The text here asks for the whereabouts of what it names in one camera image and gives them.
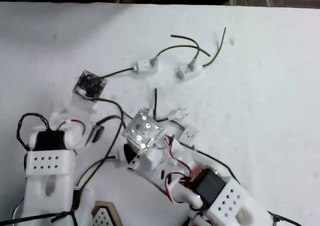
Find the white wire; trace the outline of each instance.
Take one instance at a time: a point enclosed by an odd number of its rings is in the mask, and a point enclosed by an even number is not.
[[[166,187],[165,187],[165,188],[166,188],[166,192],[168,193],[168,198],[170,199],[170,201],[173,202],[174,204],[181,204],[181,202],[176,202],[176,201],[174,200],[174,197],[172,196],[171,191],[170,191],[170,188],[169,188],[169,185],[168,185],[168,183],[167,183],[167,178],[168,178],[168,176],[169,176],[169,175],[173,175],[173,174],[179,174],[179,175],[184,176],[184,177],[187,177],[187,176],[184,175],[182,172],[172,171],[172,172],[170,172],[170,173],[168,173],[168,174],[166,175],[165,180],[164,180],[164,183],[165,183],[165,186],[166,186]]]
[[[24,198],[22,198],[21,201],[15,206],[14,210],[12,211],[12,219],[16,218],[16,213],[23,201],[24,201]]]

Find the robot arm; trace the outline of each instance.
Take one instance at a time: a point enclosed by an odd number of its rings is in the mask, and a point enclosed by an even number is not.
[[[129,144],[124,154],[135,155],[127,157],[129,167],[173,203],[188,203],[195,211],[190,225],[273,224],[273,217],[220,164],[164,136],[147,110],[139,111],[123,136]]]

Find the black object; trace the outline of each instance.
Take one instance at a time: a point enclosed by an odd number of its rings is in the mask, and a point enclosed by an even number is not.
[[[103,89],[105,88],[106,84],[107,81],[105,79],[100,78],[97,75],[84,70],[78,82],[76,83],[73,92],[80,96],[83,96],[80,93],[80,90],[84,90],[86,97],[98,98]]]
[[[95,134],[95,136],[94,136],[94,138],[92,140],[92,143],[95,143],[95,142],[99,141],[99,139],[101,138],[104,130],[105,130],[105,127],[99,126],[99,129],[96,131],[96,134]]]
[[[81,193],[82,192],[79,189],[73,191],[72,206],[71,206],[73,210],[77,210],[79,208]]]
[[[206,168],[194,179],[190,189],[200,195],[205,207],[210,207],[225,185],[226,182],[222,178]]]
[[[66,150],[64,131],[46,130],[39,132],[36,138],[35,151]]]
[[[133,148],[129,144],[125,144],[123,146],[124,156],[128,163],[130,163],[136,156],[137,153],[133,150]]]
[[[23,123],[24,119],[28,116],[34,116],[34,117],[40,118],[40,120],[43,122],[43,124],[45,125],[47,130],[51,130],[51,129],[50,129],[50,125],[49,125],[48,120],[41,114],[38,114],[36,112],[28,112],[28,113],[22,115],[21,119],[18,122],[18,127],[16,129],[17,130],[16,139],[21,143],[21,145],[25,148],[25,150],[30,151],[29,145],[25,144],[25,142],[21,139],[21,135],[20,135],[22,123]]]

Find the white plastic plug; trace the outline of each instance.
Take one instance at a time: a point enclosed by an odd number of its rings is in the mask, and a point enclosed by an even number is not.
[[[138,74],[155,74],[158,71],[158,57],[150,60],[138,61],[134,66],[134,71]]]
[[[193,58],[188,65],[179,67],[177,74],[181,80],[186,81],[199,75],[202,68],[202,65],[197,63],[197,59]]]
[[[195,137],[198,134],[198,130],[190,125],[188,125],[185,130],[183,131],[183,133],[180,135],[178,141],[191,146],[192,141],[195,139]]]
[[[175,112],[168,116],[168,120],[184,119],[189,115],[188,108],[178,108]]]

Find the metal plate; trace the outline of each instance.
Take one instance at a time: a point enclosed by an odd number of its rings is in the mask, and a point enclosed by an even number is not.
[[[148,115],[148,111],[140,109],[122,135],[138,149],[148,151],[162,132],[164,128]]]

